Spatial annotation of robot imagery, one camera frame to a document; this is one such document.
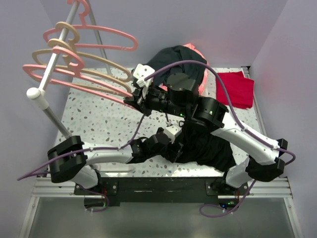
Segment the black shorts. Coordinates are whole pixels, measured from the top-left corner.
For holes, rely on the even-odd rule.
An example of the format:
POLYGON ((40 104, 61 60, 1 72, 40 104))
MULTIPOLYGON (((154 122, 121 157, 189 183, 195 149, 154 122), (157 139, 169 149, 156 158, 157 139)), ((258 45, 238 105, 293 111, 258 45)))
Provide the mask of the black shorts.
POLYGON ((173 163, 196 162, 221 172, 236 165, 228 141, 188 125, 182 126, 181 133, 171 145, 168 155, 173 163))

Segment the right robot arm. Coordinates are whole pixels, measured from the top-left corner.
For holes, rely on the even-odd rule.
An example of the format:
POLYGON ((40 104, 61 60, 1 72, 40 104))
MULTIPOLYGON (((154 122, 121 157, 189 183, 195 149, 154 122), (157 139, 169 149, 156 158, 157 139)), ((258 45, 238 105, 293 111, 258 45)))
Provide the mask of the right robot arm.
POLYGON ((270 182, 284 173, 281 155, 286 141, 269 139, 248 128, 227 106, 201 96, 188 75, 170 75, 166 90, 151 79, 135 78, 133 85, 135 90, 124 99, 126 104, 146 116, 152 111, 179 116, 183 123, 159 128, 147 139, 132 140, 125 163, 142 163, 160 155, 173 163, 213 167, 223 177, 212 186, 227 195, 252 179, 270 182))

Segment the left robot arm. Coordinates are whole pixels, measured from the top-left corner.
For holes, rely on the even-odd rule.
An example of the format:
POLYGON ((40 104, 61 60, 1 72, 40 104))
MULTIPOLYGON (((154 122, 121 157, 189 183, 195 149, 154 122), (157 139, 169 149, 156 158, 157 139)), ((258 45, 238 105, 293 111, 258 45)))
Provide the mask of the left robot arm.
POLYGON ((48 151, 51 181, 62 183, 72 181, 82 185, 91 194, 98 194, 103 188, 100 172, 92 165, 103 163, 138 164, 154 156, 165 156, 182 129, 171 125, 159 128, 149 138, 133 139, 124 148, 106 146, 92 147, 80 136, 72 136, 48 151))

